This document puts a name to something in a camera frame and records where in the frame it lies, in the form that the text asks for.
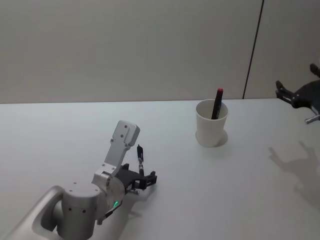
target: white wall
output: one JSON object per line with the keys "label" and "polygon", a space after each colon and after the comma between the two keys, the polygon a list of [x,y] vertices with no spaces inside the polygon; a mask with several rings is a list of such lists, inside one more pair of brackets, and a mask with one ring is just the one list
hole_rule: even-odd
{"label": "white wall", "polygon": [[318,79],[309,65],[320,65],[319,23],[319,0],[265,1],[246,98],[275,98],[277,80],[295,92]]}
{"label": "white wall", "polygon": [[1,0],[0,103],[241,98],[260,6]]}

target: table surface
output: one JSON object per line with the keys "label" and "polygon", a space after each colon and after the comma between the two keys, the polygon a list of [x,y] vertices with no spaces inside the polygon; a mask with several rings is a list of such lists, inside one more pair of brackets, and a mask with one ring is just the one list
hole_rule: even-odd
{"label": "table surface", "polygon": [[[320,122],[278,99],[224,102],[215,148],[195,138],[198,101],[0,105],[0,236],[51,186],[91,182],[126,120],[157,184],[127,195],[92,240],[319,239]],[[138,170],[135,147],[124,163]]]}

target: paper cup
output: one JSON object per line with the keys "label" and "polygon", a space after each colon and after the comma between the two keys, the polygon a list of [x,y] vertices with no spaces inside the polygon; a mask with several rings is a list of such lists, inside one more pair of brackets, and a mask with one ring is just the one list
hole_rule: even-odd
{"label": "paper cup", "polygon": [[199,144],[204,147],[214,147],[219,143],[228,116],[228,108],[222,102],[218,119],[212,120],[211,116],[214,109],[214,104],[214,99],[203,100],[199,102],[195,109],[195,136]]}

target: green indicator light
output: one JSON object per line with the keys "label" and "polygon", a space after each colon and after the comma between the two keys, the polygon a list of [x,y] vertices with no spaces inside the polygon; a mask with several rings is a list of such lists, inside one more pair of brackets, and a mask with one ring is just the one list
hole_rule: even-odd
{"label": "green indicator light", "polygon": [[113,204],[113,207],[115,208],[116,206],[118,206],[118,201],[115,201],[115,203]]}

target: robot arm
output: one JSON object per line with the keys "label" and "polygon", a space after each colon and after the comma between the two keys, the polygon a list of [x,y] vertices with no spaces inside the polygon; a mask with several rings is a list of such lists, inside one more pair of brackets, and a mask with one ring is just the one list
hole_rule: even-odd
{"label": "robot arm", "polygon": [[92,183],[52,187],[3,240],[87,240],[95,222],[121,206],[127,193],[146,189],[157,182],[156,173],[144,176],[121,165],[126,152],[135,144],[140,129],[119,121],[110,140],[104,163]]}
{"label": "robot arm", "polygon": [[[310,71],[320,78],[320,69],[315,65],[310,65]],[[280,81],[276,81],[276,97],[289,103],[295,109],[309,108],[315,116],[305,120],[306,124],[320,120],[320,80],[312,81],[302,86],[296,92],[287,90]]]}

